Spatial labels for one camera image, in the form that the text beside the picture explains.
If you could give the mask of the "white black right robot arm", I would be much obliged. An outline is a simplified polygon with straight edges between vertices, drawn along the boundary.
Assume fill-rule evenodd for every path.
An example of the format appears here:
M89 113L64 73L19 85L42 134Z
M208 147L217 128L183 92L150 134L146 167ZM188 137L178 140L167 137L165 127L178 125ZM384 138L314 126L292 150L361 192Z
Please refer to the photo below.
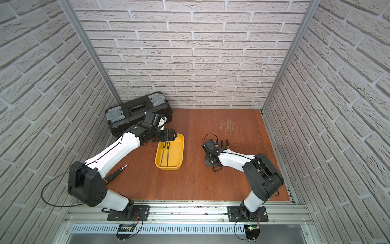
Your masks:
M259 153L244 155L226 147L218 147L217 141L209 140L202 145L206 153L205 164L211 167L230 167L245 174L251 188L249 195L240 204L240 214L251 220L257 211L284 184L284 178L269 158Z

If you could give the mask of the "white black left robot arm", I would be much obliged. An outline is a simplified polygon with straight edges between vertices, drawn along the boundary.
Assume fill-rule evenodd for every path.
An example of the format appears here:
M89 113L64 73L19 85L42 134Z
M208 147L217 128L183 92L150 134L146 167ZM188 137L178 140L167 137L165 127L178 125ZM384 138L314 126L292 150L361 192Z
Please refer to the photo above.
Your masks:
M70 167L68 193L90 207L125 211L130 199L107 188L104 179L126 155L148 142L174 141L177 133L165 128L165 117L147 112L142 121L125 130L120 139L98 155Z

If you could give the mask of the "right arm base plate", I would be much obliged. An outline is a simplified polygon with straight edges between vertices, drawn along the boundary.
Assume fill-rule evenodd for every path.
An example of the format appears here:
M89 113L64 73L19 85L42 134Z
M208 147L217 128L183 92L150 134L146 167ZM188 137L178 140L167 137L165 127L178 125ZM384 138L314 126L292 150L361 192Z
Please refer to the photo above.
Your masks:
M245 205L244 201L240 205L230 205L227 207L229 222L247 221L247 222L268 222L268 213L263 204L254 212L251 212Z

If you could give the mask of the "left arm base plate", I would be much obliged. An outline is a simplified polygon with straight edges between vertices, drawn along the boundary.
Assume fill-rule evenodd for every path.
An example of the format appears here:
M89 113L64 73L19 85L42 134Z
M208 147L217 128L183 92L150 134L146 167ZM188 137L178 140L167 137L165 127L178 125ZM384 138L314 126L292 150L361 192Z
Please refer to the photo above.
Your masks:
M151 206L130 202L124 211L110 210L107 221L147 221Z

